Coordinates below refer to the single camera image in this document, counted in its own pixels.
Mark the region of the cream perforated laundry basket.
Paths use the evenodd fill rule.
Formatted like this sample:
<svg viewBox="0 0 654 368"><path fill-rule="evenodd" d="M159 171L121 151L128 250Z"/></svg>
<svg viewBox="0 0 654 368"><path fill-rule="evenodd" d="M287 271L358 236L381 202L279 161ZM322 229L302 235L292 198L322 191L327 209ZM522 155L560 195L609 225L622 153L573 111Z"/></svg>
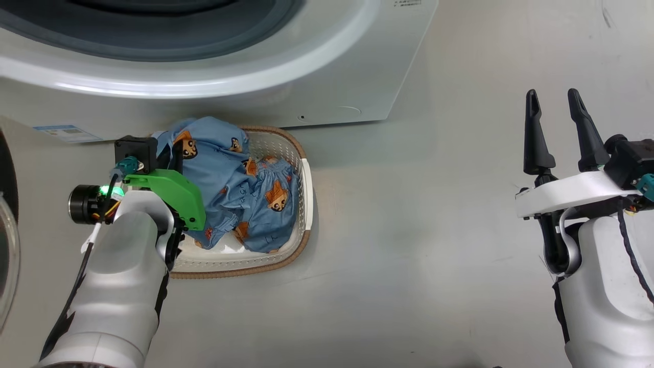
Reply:
<svg viewBox="0 0 654 368"><path fill-rule="evenodd" d="M196 246L190 238L180 244L181 254L171 271L176 280L208 280L245 277L290 265L308 245L314 222L314 189L306 152L288 132L269 126L242 126L250 137L254 158L275 156L288 161L299 182L297 219L290 239L275 253L248 251L229 233L210 250Z"/></svg>

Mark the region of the blue bear-print shirt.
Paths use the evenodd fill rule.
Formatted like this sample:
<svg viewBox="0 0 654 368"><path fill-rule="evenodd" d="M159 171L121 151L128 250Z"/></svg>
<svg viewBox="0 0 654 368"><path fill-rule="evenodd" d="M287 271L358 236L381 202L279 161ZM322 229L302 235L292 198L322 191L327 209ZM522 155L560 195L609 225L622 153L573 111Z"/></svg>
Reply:
<svg viewBox="0 0 654 368"><path fill-rule="evenodd" d="M247 165L255 168L255 163L247 133L231 123L203 117L185 119L152 137L157 139L157 153L182 144L183 175L198 187L206 214L203 229L187 234L199 247L213 248L252 205L255 174L247 173Z"/></svg>

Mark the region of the washing machine glass door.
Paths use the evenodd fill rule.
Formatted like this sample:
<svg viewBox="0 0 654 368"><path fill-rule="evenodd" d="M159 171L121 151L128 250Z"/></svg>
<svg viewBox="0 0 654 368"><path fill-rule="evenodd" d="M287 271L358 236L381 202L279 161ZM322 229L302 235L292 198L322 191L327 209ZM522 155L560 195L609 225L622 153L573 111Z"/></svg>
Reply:
<svg viewBox="0 0 654 368"><path fill-rule="evenodd" d="M0 129L0 334L18 287L20 242L18 182L9 145Z"/></svg>

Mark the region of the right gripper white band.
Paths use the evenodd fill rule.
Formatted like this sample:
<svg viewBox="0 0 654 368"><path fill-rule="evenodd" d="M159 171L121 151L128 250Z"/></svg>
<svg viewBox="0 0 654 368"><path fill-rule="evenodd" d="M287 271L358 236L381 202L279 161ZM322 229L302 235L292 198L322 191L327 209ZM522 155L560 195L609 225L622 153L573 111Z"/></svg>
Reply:
<svg viewBox="0 0 654 368"><path fill-rule="evenodd" d="M549 153L540 123L542 111L537 93L531 89L526 93L525 103L523 172L537 177L532 186L515 196L516 215L519 218L571 209L572 218L593 219L617 214L620 209L644 198L642 192L622 189L607 174L599 171L601 166L608 163L610 156L579 91L571 88L567 96L579 142L580 159L577 165L583 173L562 179L544 174L554 168L556 162Z"/></svg>

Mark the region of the white front-load washing machine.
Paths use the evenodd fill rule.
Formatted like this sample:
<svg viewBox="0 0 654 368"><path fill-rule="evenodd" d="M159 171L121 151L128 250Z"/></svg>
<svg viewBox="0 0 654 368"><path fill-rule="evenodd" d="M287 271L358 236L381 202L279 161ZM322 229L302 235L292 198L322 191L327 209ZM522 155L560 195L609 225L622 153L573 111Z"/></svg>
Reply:
<svg viewBox="0 0 654 368"><path fill-rule="evenodd" d="M194 61L112 60L0 28L0 121L72 124L107 141L205 116L275 127L383 120L438 4L305 0L268 39ZM336 106L361 114L338 119Z"/></svg>

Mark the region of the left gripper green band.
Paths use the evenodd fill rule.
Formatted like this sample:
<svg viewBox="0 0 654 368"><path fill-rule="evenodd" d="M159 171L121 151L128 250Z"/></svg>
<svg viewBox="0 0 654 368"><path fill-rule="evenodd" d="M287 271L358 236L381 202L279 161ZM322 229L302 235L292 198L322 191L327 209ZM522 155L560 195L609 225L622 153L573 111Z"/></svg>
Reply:
<svg viewBox="0 0 654 368"><path fill-rule="evenodd" d="M149 174L130 174L125 180L131 186L144 187L155 193L173 208L186 227L193 231L205 228L206 211L199 188L183 172L184 142L179 140L171 148L171 170L156 169Z"/></svg>

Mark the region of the blue energy label sticker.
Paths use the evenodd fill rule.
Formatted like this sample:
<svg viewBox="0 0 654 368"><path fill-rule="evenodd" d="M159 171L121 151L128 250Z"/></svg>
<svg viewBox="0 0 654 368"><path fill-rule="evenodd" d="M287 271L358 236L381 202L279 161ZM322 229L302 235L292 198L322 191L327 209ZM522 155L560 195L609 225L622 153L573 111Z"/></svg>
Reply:
<svg viewBox="0 0 654 368"><path fill-rule="evenodd" d="M63 142L69 144L85 144L90 142L101 142L102 139L97 137L81 128L72 125L51 125L51 126L35 126L34 130L46 133L47 135L54 136Z"/></svg>

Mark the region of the blue bear-print shorts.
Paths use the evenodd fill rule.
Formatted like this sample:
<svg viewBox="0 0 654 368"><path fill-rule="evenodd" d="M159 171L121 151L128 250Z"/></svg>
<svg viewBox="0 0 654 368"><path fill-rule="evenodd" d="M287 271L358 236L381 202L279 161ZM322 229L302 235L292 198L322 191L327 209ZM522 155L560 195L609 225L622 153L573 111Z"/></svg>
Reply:
<svg viewBox="0 0 654 368"><path fill-rule="evenodd" d="M286 160L255 161L255 183L233 232L248 251L276 253L290 239L297 218L299 179Z"/></svg>

